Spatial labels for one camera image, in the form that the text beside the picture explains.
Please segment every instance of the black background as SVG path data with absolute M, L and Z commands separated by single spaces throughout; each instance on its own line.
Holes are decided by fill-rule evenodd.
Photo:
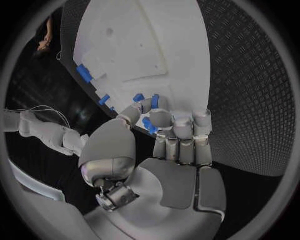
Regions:
M 2 2 L 1 20 L 1 55 L 9 49 L 10 44 L 15 38 L 14 32 L 18 33 L 25 26 L 28 13 L 34 11 L 45 1 L 26 0 L 26 1 L 6 1 Z M 288 37 L 294 44 L 294 52 L 300 52 L 300 35 L 299 35 L 299 9 L 297 8 L 297 1 L 273 1 L 261 0 L 253 1 L 266 14 L 272 15 L 277 26 L 284 28 L 282 33 Z M 1 239 L 17 239 L 21 236 L 24 239 L 35 240 L 37 237 L 25 226 L 19 216 L 11 207 L 9 201 L 6 199 L 3 191 L 0 192 L 1 215 L 0 215 L 0 238 Z M 298 231 L 298 216 L 300 203 L 300 190 L 296 192 L 293 200 L 288 206 L 287 210 L 273 226 L 273 228 L 262 238 L 264 240 L 279 239 L 280 236 L 286 238 L 299 238 Z

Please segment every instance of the blue plastic piece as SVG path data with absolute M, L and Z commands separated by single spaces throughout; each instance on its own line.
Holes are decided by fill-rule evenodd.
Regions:
M 136 103 L 136 102 L 140 102 L 140 101 L 143 101 L 145 100 L 145 97 L 143 94 L 141 93 L 138 93 L 137 95 L 135 95 L 135 97 L 133 98 L 133 101 Z
M 149 130 L 151 135 L 159 130 L 158 127 L 151 123 L 150 118 L 147 116 L 143 118 L 142 123 L 144 124 L 144 127 Z
M 106 94 L 104 97 L 101 98 L 101 100 L 99 101 L 99 104 L 104 105 L 108 99 L 110 99 L 110 96 L 108 94 Z
M 158 94 L 155 94 L 152 97 L 152 109 L 158 109 L 159 108 L 159 99 L 160 99 L 160 96 Z
M 93 77 L 91 76 L 89 70 L 83 65 L 79 65 L 77 68 L 77 72 L 83 77 L 84 81 L 86 83 L 90 83 L 92 81 Z

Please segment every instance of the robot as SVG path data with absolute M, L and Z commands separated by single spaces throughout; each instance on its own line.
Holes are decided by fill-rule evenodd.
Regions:
M 145 127 L 157 132 L 153 158 L 135 167 L 131 129 L 146 114 Z M 99 208 L 86 219 L 110 239 L 213 239 L 225 218 L 224 182 L 212 168 L 208 109 L 174 115 L 167 98 L 155 94 L 136 101 L 90 137 L 42 122 L 30 111 L 4 116 L 6 132 L 36 137 L 59 153 L 79 157 L 84 181 L 99 189 Z

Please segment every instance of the wire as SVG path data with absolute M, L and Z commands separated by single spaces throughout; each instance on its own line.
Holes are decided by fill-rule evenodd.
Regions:
M 64 114 L 62 114 L 60 111 L 55 110 L 54 108 L 47 106 L 47 105 L 39 105 L 39 106 L 35 106 L 31 109 L 5 109 L 8 112 L 12 112 L 12 113 L 20 113 L 20 112 L 25 112 L 25 111 L 30 111 L 30 112 L 45 112 L 45 111 L 53 111 L 55 112 L 64 122 L 64 124 L 66 125 L 67 128 L 71 128 L 70 123 L 68 121 L 68 119 L 66 118 L 66 116 Z

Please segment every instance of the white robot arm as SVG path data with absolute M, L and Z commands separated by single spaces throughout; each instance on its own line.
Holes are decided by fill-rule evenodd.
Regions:
M 42 122 L 31 111 L 4 112 L 5 132 L 19 132 L 24 138 L 36 137 L 47 147 L 67 156 L 80 157 L 87 135 L 52 122 Z

